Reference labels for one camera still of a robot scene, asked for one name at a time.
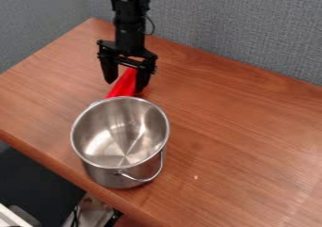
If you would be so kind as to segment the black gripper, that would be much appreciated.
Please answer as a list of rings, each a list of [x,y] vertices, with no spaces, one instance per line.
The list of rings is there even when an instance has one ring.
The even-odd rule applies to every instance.
[[[97,59],[104,80],[112,84],[117,79],[117,66],[122,65],[137,70],[136,92],[141,92],[156,70],[157,55],[144,47],[145,18],[125,23],[114,20],[114,40],[97,40]]]

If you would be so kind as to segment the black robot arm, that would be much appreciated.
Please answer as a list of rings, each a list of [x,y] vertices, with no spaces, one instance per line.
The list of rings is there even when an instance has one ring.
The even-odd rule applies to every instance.
[[[141,92],[156,71],[157,55],[144,47],[146,11],[149,0],[110,0],[114,12],[114,40],[97,40],[97,59],[104,80],[117,79],[117,66],[136,71],[134,92]]]

